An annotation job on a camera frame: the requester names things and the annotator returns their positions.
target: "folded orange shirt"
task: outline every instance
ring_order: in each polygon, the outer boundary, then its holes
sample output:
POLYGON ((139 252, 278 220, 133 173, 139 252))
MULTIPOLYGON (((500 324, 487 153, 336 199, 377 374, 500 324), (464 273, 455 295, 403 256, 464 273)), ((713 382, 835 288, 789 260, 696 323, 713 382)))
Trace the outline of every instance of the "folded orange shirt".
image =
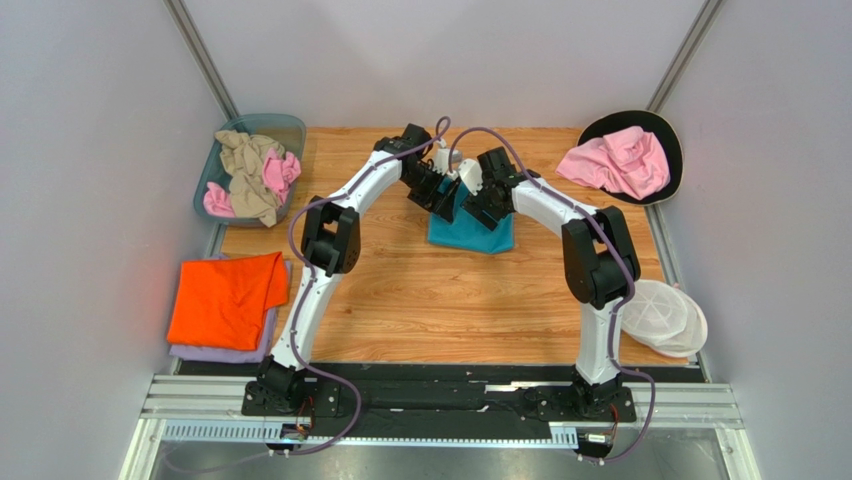
POLYGON ((183 262, 169 343, 256 350, 266 310, 287 294, 281 253, 183 262))

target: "teal plastic basket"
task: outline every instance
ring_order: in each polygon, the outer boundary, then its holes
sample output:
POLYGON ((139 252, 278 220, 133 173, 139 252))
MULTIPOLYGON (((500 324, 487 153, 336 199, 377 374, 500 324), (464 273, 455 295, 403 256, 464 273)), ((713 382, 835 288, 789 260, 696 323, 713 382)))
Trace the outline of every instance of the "teal plastic basket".
MULTIPOLYGON (((281 143, 288 152, 293 152, 300 162, 303 162, 302 153, 305 150, 305 124, 298 118, 291 115, 279 115, 274 113, 257 113, 251 115, 243 115, 235 118, 225 125, 220 130, 236 130, 242 133, 254 135, 260 129, 275 129, 275 140, 281 143)), ((226 225, 234 225, 238 227, 264 227, 263 223, 256 218, 227 218, 210 215, 204 209, 204 194, 207 193, 207 182, 219 184, 220 187, 228 190, 228 185, 231 183, 231 176, 225 171, 222 166, 222 161, 219 159, 219 154, 222 152, 222 144, 218 141, 213 141, 213 148, 210 149, 210 155, 207 157, 207 163, 204 165, 204 171, 201 173, 201 179, 198 181, 198 188, 195 189, 195 198, 193 206, 203 218, 209 218, 215 222, 226 225)), ((290 192, 287 195, 287 201, 281 205, 281 208, 276 212, 276 223, 284 219, 287 211, 290 209, 290 203, 293 201, 293 194, 296 191, 298 179, 290 185, 290 192)))

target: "teal towel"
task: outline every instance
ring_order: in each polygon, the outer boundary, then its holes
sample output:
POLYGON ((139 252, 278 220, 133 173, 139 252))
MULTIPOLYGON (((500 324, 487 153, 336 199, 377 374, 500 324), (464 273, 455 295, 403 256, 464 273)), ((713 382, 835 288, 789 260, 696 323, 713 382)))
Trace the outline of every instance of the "teal towel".
MULTIPOLYGON (((441 190, 450 184, 444 179, 441 190)), ((429 218, 429 243, 445 247, 455 247, 482 253, 501 253, 515 246, 515 219, 509 215, 497 224, 493 231, 485 228, 463 208, 461 203, 468 196, 464 184, 459 185, 453 204, 453 223, 448 223, 437 215, 429 218)))

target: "wooden table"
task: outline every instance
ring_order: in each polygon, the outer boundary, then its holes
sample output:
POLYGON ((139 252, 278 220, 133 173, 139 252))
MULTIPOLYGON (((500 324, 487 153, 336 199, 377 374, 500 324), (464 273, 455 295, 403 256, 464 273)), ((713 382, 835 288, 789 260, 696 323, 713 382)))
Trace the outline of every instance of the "wooden table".
MULTIPOLYGON (((309 129, 302 177, 291 213, 314 195, 340 188, 364 164, 374 143, 401 133, 399 128, 309 129)), ((603 207, 617 205, 628 222, 639 254, 642 278, 663 274, 642 208, 583 188, 554 173, 565 151, 576 144, 578 129, 506 128, 499 130, 528 168, 577 200, 603 207)), ((454 139, 460 129, 452 129, 454 139)), ((474 133, 459 148, 467 158, 498 146, 474 133)), ((406 199, 402 182, 390 187, 361 219, 361 257, 346 276, 322 320, 314 345, 315 361, 566 364, 580 345, 580 304, 565 283, 562 243, 527 217, 515 216, 513 250, 488 256, 430 245, 429 214, 406 199)), ((284 252, 288 218, 271 229, 228 228, 222 252, 230 256, 284 252)), ((303 220, 296 228, 302 236, 303 220)), ((300 268, 294 270, 298 279, 300 268)), ((281 307, 280 335, 290 304, 281 307)), ((683 364, 656 354, 627 335, 621 340, 627 364, 683 364)))

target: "gray wall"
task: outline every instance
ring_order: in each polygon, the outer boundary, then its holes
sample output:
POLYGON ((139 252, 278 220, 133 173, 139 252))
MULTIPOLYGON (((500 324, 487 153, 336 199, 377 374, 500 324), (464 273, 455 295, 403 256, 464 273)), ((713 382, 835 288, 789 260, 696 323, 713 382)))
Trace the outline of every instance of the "gray wall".
POLYGON ((187 0, 241 113, 578 126, 644 108, 701 0, 187 0))
POLYGON ((0 476, 116 478, 224 119, 161 2, 0 11, 0 476))
POLYGON ((850 19, 727 2, 663 112, 686 154, 664 218, 767 479, 852 471, 850 19))

